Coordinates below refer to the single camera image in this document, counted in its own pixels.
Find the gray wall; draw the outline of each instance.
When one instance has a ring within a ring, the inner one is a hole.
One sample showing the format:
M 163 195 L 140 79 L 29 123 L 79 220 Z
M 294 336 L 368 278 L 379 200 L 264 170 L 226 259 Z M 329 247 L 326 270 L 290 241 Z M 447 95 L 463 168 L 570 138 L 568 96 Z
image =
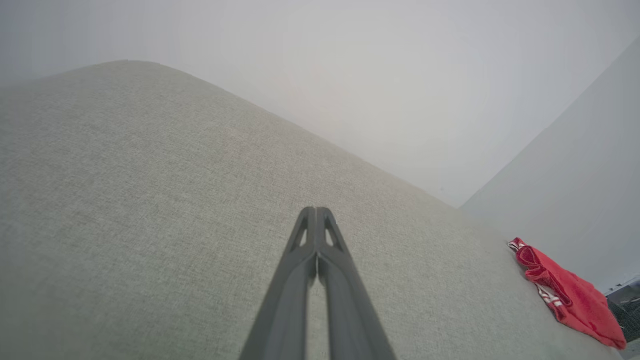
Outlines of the gray wall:
M 602 292 L 640 273 L 640 38 L 462 210 Z

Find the white wall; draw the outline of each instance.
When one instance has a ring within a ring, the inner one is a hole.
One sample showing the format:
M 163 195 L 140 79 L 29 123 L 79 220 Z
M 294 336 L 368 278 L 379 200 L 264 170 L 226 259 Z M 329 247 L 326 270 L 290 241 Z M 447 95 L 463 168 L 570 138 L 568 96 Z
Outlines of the white wall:
M 640 274 L 640 38 L 462 210 L 602 292 Z
M 459 206 L 638 19 L 636 0 L 1 0 L 0 85 L 156 61 Z

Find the red cloth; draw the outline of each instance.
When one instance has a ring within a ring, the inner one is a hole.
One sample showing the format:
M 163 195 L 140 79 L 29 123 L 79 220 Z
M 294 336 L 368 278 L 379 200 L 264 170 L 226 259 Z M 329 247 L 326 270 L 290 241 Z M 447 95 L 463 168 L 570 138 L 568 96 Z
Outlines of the red cloth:
M 627 346 L 607 299 L 593 285 L 556 264 L 520 238 L 509 242 L 520 264 L 528 268 L 527 279 L 556 314 L 559 322 L 620 350 Z

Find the gray fabric surface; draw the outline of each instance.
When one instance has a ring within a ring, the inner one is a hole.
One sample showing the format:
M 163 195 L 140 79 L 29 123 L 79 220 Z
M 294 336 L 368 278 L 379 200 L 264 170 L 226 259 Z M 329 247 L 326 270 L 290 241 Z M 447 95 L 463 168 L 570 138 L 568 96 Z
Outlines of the gray fabric surface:
M 616 358 L 555 321 L 507 239 L 177 70 L 5 89 L 0 136 L 2 359 L 235 359 L 309 205 L 337 217 L 399 359 Z

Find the folded red fabric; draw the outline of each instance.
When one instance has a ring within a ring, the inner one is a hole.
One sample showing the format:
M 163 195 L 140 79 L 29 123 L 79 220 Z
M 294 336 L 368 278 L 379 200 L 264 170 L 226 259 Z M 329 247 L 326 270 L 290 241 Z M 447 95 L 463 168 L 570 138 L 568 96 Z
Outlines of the folded red fabric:
M 607 306 L 607 299 L 593 285 L 560 267 L 520 238 L 509 242 L 520 264 L 528 268 L 527 279 L 556 314 L 559 322 L 620 350 L 627 346 L 620 325 Z

